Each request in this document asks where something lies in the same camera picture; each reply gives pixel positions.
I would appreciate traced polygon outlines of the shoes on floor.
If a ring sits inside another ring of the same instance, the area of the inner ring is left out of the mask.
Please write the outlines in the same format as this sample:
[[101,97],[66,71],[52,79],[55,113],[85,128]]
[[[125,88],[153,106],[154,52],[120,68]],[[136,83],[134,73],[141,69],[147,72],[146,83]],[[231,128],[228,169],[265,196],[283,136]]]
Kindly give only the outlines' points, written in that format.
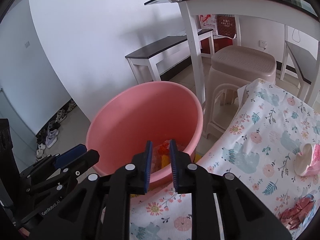
[[61,122],[65,120],[67,114],[71,112],[76,106],[77,105],[73,99],[69,100],[37,133],[36,161],[41,160],[44,156],[44,151],[48,148],[51,148],[57,142],[57,136],[59,135]]

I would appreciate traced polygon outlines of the red plastic bag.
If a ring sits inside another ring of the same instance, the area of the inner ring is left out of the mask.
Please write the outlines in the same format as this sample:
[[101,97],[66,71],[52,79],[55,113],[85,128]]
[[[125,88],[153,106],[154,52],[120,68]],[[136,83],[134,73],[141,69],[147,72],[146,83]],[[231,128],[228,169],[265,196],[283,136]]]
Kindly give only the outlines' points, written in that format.
[[166,140],[152,149],[151,173],[157,172],[170,164],[170,141]]

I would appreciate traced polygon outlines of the pink plastic basin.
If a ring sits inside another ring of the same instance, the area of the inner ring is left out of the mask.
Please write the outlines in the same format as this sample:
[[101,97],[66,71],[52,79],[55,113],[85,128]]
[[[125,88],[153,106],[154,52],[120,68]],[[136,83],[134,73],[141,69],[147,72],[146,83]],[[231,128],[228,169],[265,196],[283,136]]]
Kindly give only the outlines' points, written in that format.
[[101,176],[113,174],[145,150],[174,139],[195,155],[203,128],[202,106],[183,85],[153,81],[131,87],[111,99],[94,117],[86,147],[98,151],[93,166]]

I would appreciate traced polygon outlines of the beige plastic stool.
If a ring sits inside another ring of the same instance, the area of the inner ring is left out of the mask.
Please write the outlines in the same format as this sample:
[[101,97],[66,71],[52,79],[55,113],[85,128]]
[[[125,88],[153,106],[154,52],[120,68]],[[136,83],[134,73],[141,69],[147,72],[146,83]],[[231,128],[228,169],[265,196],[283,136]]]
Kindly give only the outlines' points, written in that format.
[[276,59],[263,51],[243,46],[227,46],[211,57],[207,80],[206,105],[203,118],[203,135],[219,136],[225,128],[214,120],[215,103],[222,95],[261,78],[270,83],[276,80]]

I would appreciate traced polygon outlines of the dark red gift bag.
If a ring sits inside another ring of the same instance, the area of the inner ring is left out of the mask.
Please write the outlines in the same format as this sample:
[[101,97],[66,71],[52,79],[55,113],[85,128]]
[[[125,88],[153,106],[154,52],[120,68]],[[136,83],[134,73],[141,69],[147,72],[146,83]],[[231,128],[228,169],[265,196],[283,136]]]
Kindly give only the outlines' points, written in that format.
[[236,37],[235,18],[225,15],[217,15],[217,32],[220,36],[234,39]]

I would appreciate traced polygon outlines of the wall socket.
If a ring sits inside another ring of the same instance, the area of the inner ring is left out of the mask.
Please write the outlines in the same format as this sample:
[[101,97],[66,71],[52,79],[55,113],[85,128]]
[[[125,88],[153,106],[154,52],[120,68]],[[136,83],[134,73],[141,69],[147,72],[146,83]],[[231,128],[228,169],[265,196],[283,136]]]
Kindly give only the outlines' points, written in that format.
[[263,40],[260,40],[259,41],[259,47],[263,48],[263,49],[266,49],[267,48],[267,42],[263,41]]

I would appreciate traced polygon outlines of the white red gift bag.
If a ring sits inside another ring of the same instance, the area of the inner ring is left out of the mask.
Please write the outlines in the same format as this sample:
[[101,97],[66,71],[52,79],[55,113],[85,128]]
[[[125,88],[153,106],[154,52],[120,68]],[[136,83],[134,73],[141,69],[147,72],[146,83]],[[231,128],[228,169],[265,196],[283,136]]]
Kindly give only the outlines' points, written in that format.
[[199,22],[201,29],[209,29],[213,32],[213,35],[218,35],[216,15],[199,15]]

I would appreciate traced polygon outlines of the left dark-top white bench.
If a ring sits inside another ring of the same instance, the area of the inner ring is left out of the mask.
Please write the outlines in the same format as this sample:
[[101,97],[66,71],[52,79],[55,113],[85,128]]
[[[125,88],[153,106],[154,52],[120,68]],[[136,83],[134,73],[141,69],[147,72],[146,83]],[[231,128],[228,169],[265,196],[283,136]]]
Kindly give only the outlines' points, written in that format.
[[167,36],[161,40],[148,44],[125,56],[138,84],[144,83],[143,75],[139,71],[140,66],[148,68],[152,80],[161,79],[157,64],[180,51],[190,56],[189,44],[186,36]]

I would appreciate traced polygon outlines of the pink white paper cup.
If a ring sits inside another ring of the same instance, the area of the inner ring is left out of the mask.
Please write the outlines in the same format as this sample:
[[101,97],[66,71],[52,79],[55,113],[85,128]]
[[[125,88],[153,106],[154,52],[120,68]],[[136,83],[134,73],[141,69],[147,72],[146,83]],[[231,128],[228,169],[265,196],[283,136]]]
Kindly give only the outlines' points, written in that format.
[[295,173],[301,177],[319,175],[319,144],[305,144],[302,152],[296,155]]

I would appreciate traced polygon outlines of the floral tablecloth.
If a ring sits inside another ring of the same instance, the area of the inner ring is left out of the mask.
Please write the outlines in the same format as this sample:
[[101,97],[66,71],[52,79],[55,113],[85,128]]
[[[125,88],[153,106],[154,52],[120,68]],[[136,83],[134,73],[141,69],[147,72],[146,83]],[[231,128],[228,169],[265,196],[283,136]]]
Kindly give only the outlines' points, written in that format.
[[[238,97],[238,112],[199,165],[233,173],[276,216],[308,194],[318,205],[319,176],[301,177],[294,164],[304,145],[319,143],[319,111],[262,79]],[[169,184],[133,198],[129,238],[191,239],[191,196]]]

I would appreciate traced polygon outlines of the right dark-top white bench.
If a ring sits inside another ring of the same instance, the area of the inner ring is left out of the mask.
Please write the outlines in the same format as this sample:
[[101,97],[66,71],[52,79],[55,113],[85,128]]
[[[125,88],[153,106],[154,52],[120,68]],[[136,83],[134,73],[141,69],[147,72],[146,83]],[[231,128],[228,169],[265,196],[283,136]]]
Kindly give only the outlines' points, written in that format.
[[288,56],[291,57],[300,83],[298,98],[313,107],[319,94],[319,50],[317,58],[306,49],[285,41],[280,79],[284,79]]

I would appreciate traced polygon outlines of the dark-top white bench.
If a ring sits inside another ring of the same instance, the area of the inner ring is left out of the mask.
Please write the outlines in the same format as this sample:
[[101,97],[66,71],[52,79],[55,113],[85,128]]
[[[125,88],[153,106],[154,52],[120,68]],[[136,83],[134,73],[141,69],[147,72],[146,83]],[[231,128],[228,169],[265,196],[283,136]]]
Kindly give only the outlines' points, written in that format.
[[161,40],[148,44],[125,56],[138,84],[144,83],[143,75],[139,71],[140,66],[148,68],[152,80],[161,79],[157,64],[180,51],[190,56],[189,44],[186,36],[167,36]]
[[319,50],[317,58],[306,49],[285,41],[280,79],[284,79],[288,56],[291,57],[300,83],[298,98],[313,107],[319,94]]

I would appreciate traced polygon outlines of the maroon blue wrapper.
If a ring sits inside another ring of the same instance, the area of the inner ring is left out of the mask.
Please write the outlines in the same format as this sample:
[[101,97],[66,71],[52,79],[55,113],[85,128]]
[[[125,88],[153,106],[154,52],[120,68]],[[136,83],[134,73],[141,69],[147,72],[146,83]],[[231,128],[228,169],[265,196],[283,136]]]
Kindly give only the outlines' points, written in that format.
[[313,217],[316,210],[316,202],[314,196],[307,194],[297,200],[292,208],[284,210],[279,215],[279,220],[287,228],[287,230],[296,230],[301,225],[305,226]]

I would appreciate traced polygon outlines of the white glass-top high table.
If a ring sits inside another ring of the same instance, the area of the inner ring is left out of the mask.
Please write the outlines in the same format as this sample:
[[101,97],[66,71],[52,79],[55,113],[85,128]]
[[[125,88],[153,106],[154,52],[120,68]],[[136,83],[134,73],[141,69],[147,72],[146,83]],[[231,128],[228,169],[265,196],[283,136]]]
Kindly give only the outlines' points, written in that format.
[[157,3],[177,3],[184,22],[190,49],[196,86],[196,96],[205,103],[204,73],[201,59],[200,41],[197,34],[198,15],[230,14],[251,16],[289,25],[319,40],[319,18],[276,0],[149,0],[147,5]]

